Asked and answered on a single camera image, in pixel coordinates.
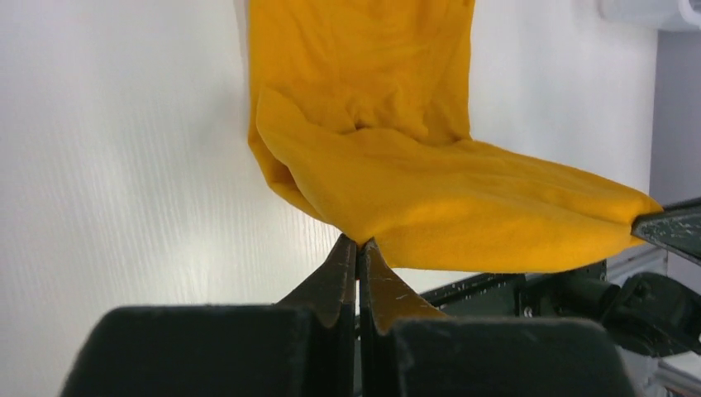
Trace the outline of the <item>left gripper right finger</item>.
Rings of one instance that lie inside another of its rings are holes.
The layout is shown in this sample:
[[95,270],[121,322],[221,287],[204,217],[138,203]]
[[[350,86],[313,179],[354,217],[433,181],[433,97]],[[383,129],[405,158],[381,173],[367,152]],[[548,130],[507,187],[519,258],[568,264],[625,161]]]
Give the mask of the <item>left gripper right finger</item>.
[[387,265],[358,262],[365,396],[633,396],[602,327],[583,319],[451,317]]

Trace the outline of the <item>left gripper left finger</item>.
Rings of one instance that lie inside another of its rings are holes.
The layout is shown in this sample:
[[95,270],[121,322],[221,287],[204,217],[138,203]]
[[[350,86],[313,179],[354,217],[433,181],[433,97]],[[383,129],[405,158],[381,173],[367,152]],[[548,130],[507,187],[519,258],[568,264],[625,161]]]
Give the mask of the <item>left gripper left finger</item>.
[[276,304],[125,306],[77,355],[64,396],[350,396],[356,244]]

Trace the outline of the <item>yellow t-shirt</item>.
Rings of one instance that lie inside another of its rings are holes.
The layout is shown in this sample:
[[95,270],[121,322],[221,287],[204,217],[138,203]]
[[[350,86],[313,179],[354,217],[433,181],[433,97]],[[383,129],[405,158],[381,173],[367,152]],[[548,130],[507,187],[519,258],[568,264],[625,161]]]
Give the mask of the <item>yellow t-shirt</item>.
[[476,141],[472,1],[252,1],[249,147],[267,185],[389,265],[554,273],[638,246],[661,206]]

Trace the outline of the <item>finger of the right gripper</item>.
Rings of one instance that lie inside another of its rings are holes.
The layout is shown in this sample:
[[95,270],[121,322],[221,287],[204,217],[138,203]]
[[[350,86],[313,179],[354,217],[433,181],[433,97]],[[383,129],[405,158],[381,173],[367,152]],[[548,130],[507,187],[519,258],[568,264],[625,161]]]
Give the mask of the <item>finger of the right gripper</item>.
[[700,265],[700,198],[637,217],[632,235]]

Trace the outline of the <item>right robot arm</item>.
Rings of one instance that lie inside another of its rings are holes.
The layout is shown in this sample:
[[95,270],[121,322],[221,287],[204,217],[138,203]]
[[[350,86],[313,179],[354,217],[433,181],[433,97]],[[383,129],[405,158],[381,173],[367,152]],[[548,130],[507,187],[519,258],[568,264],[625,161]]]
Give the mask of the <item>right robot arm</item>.
[[[700,266],[700,199],[637,217],[632,235]],[[700,353],[700,294],[668,276],[629,277],[600,323],[620,347],[639,355]]]

